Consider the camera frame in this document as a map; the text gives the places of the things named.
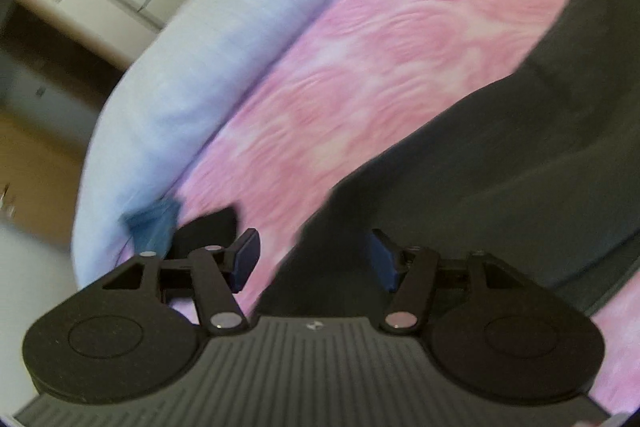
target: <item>blue cloth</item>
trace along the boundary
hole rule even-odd
[[[178,223],[180,202],[167,196],[135,212],[122,215],[133,237],[134,253],[154,251],[164,259]]]

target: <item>bed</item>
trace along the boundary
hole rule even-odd
[[[188,0],[100,117],[74,230],[79,284],[130,255],[119,216],[171,192],[180,223],[234,204],[241,229],[259,230],[238,295],[250,312],[337,182],[510,74],[566,1]],[[610,412],[640,406],[637,309],[640,273],[593,316],[607,355],[591,395]]]

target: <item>dark gray fabric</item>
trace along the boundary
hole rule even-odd
[[[583,311],[638,259],[640,0],[570,0],[507,78],[335,187],[258,304],[378,316],[366,232],[444,257],[486,250]]]

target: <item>black object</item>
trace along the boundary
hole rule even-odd
[[[622,427],[640,427],[640,409]]]
[[[229,289],[244,287],[259,253],[258,233],[249,229],[227,249],[194,250],[187,259],[133,257],[29,329],[22,351],[36,388],[68,401],[112,403],[175,380],[195,361],[204,332],[248,326]],[[175,295],[193,296],[202,328],[165,305]],[[217,314],[234,314],[238,324],[218,328],[211,322]]]
[[[397,385],[417,400],[402,413],[410,425],[457,425],[448,410],[433,418],[443,401],[470,417],[498,414],[496,427],[606,418],[583,394],[604,355],[600,332],[494,256],[442,260],[374,230],[376,273],[385,285],[399,281],[376,328],[357,317],[262,317],[250,327],[231,289],[254,269],[258,241],[248,230],[229,248],[198,248],[187,259],[134,257],[40,318],[23,356],[42,395],[18,420],[40,427],[49,422],[43,411],[54,411],[60,427],[116,426],[120,417],[155,425],[170,403],[170,427],[275,426],[294,417],[310,426],[323,408],[335,416],[331,425],[368,427],[370,413],[358,405],[366,397],[385,416],[381,425],[396,425]],[[438,292],[452,288],[465,301],[433,316]],[[169,290],[192,292],[200,326],[165,305]],[[322,398],[321,389],[346,394]]]
[[[218,245],[230,247],[238,237],[238,213],[232,206],[200,216],[181,226],[174,239],[167,259],[184,259],[193,250]]]
[[[552,293],[487,253],[466,261],[441,261],[433,250],[402,249],[382,231],[373,235],[396,259],[404,280],[385,312],[409,312],[420,329],[438,289],[460,288],[468,301],[445,312],[422,338],[454,380],[491,399],[549,403],[587,391],[602,359],[598,328]]]

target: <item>wooden floor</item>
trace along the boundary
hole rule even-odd
[[[10,184],[19,228],[68,248],[82,162],[81,152],[0,112],[0,190]]]

